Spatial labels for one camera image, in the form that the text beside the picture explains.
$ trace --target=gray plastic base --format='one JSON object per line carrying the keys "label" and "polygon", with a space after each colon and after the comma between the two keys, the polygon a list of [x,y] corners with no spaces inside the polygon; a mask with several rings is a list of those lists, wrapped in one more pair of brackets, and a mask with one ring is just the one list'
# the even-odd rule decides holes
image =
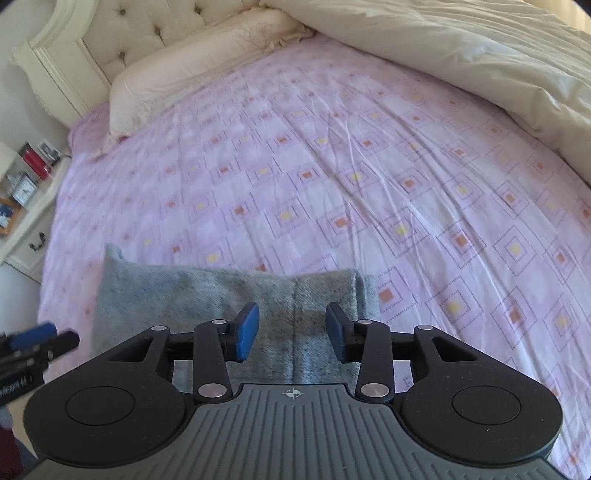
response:
{"label": "gray plastic base", "polygon": [[388,407],[356,401],[342,385],[246,385],[230,402],[199,407],[178,438],[147,459],[110,469],[73,468],[46,460],[26,476],[27,480],[319,478],[565,477],[542,459],[499,469],[441,459],[413,441]]}

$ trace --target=bed sheet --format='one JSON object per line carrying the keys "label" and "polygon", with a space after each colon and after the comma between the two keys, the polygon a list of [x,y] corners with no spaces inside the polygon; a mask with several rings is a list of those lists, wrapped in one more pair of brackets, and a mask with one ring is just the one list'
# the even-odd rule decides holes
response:
{"label": "bed sheet", "polygon": [[354,267],[393,330],[436,325],[552,390],[551,461],[591,475],[591,192],[504,111],[317,35],[93,160],[107,127],[102,107],[70,136],[39,320],[82,344],[54,376],[89,358],[107,242],[149,264]]}

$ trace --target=pillowcase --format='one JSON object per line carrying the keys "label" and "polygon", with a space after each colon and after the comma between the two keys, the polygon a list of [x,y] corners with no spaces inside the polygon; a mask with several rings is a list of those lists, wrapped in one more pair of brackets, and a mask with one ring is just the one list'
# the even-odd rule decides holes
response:
{"label": "pillowcase", "polygon": [[109,131],[98,153],[182,98],[312,34],[281,10],[257,7],[134,63],[113,82]]}

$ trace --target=drawer handle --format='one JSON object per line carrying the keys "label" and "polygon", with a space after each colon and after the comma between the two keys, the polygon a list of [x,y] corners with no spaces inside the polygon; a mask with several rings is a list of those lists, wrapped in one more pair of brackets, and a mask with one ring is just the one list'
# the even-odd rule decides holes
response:
{"label": "drawer handle", "polygon": [[29,248],[31,250],[33,250],[34,252],[38,252],[41,248],[43,248],[45,246],[45,234],[44,233],[40,233],[39,234],[39,240],[41,240],[41,242],[39,242],[39,245],[35,246],[33,244],[29,244]]}

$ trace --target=clock face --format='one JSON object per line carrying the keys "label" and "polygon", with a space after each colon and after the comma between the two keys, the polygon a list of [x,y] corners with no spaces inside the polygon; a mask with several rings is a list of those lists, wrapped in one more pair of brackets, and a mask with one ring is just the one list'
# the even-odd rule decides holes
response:
{"label": "clock face", "polygon": [[37,185],[35,185],[29,177],[24,177],[17,188],[14,190],[12,198],[14,198],[22,206],[25,206],[36,191]]}

